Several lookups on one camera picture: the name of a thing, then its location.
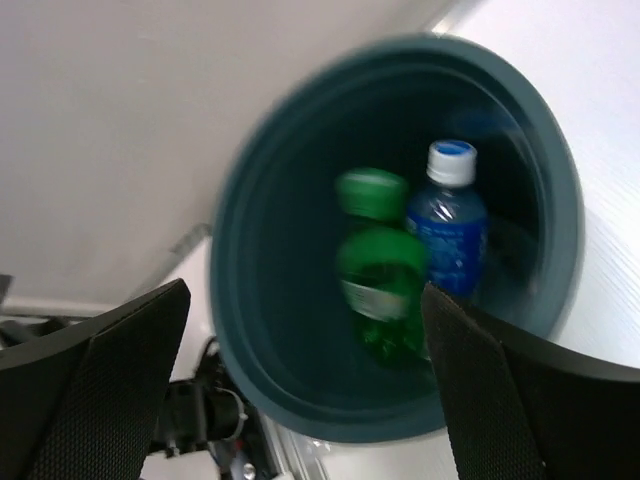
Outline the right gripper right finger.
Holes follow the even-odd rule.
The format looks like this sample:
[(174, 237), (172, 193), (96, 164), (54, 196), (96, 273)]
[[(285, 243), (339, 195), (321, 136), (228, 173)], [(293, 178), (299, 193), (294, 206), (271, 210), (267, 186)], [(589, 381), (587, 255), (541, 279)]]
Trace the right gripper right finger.
[(461, 479), (636, 479), (639, 371), (429, 284), (422, 317)]

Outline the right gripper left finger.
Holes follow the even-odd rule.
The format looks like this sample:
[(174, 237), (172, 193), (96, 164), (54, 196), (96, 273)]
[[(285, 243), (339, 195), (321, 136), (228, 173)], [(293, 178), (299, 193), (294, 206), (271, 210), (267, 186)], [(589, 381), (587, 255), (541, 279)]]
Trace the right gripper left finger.
[(177, 279), (1, 352), (4, 479), (136, 479), (185, 330)]

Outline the green plastic bottle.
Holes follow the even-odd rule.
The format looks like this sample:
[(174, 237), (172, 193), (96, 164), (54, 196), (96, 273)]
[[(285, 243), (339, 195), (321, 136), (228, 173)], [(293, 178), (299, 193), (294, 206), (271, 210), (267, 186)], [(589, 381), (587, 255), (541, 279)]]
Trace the green plastic bottle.
[(408, 369), (428, 361), (420, 296), (428, 255), (404, 227), (408, 185), (404, 178), (360, 167), (336, 180), (348, 233), (336, 256), (356, 338), (387, 368)]

